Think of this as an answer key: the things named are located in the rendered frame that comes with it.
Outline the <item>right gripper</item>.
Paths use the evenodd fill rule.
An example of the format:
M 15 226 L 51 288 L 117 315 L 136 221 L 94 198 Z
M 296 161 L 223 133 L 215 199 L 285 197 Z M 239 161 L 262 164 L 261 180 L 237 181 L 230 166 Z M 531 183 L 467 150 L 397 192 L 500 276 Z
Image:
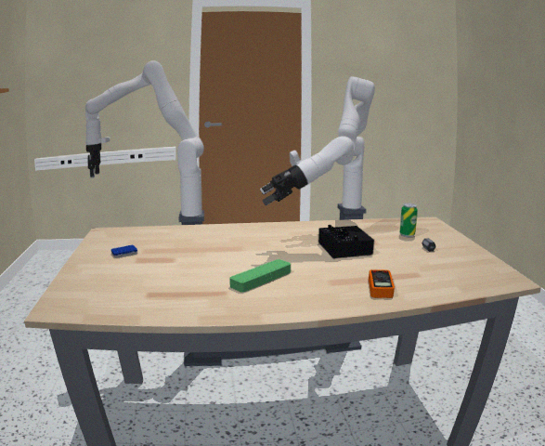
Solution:
M 100 151 L 101 151 L 101 143 L 94 144 L 94 145 L 86 145 L 86 151 L 90 152 L 90 154 L 94 155 L 88 155 L 88 169 L 90 169 L 90 177 L 95 177 L 95 174 L 99 174 L 99 165 L 101 163 L 100 159 Z M 91 160 L 91 161 L 90 161 Z M 89 166 L 91 165 L 91 166 Z

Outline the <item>black lighting desk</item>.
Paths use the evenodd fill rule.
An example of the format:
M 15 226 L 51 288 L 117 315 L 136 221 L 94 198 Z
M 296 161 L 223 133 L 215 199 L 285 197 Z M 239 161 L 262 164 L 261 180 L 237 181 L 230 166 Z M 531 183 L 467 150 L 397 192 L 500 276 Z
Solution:
M 318 242 L 332 258 L 373 255 L 374 239 L 358 226 L 318 228 Z

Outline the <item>orange digital multimeter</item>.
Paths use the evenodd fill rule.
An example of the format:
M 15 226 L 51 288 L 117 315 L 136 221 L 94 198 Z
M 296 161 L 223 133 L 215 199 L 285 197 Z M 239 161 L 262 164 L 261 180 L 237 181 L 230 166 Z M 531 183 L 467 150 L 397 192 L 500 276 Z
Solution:
M 371 269 L 369 273 L 370 296 L 392 298 L 395 286 L 390 270 Z

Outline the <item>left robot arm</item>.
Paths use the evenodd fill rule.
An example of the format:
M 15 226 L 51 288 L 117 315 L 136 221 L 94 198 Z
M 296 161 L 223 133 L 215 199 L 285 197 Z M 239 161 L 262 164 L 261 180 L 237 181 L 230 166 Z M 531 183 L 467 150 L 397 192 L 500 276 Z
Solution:
M 301 168 L 308 184 L 329 172 L 335 162 L 344 166 L 344 208 L 361 208 L 364 139 L 358 135 L 366 128 L 374 91 L 373 82 L 350 77 L 345 89 L 343 116 L 338 137 L 322 151 L 303 161 L 300 160 L 297 151 L 290 152 L 291 165 L 298 165 Z M 352 98 L 361 102 L 354 106 Z M 357 157 L 355 160 L 353 160 L 354 156 Z

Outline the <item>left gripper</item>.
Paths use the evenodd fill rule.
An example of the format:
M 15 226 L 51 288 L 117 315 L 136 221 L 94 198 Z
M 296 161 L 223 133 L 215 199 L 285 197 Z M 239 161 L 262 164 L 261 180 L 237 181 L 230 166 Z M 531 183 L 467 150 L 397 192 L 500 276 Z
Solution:
M 274 188 L 276 189 L 273 194 L 263 200 L 263 203 L 264 205 L 268 205 L 274 201 L 279 202 L 292 193 L 293 187 L 299 190 L 307 184 L 304 172 L 298 165 L 294 165 L 288 170 L 272 177 L 270 183 L 260 189 L 263 194 L 270 192 Z

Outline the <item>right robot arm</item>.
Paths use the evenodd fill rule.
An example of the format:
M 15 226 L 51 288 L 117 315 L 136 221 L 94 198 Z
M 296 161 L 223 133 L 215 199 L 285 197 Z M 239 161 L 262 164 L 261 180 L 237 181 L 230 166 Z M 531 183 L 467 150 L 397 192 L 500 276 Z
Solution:
M 180 172 L 181 215 L 200 216 L 202 214 L 201 169 L 197 166 L 197 157 L 203 154 L 203 143 L 191 126 L 175 92 L 167 81 L 161 63 L 158 61 L 149 61 L 138 77 L 115 85 L 103 94 L 86 102 L 86 145 L 110 141 L 110 137 L 101 137 L 99 121 L 99 112 L 101 110 L 147 85 L 152 85 L 154 88 L 163 118 L 182 139 L 177 149 Z

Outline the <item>green drink can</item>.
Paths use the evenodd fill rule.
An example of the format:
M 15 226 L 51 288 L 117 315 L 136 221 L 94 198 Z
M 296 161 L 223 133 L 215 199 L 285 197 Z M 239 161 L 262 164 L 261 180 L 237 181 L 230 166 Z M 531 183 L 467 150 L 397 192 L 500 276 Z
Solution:
M 401 210 L 400 234 L 404 237 L 413 237 L 416 232 L 417 213 L 416 204 L 404 203 Z

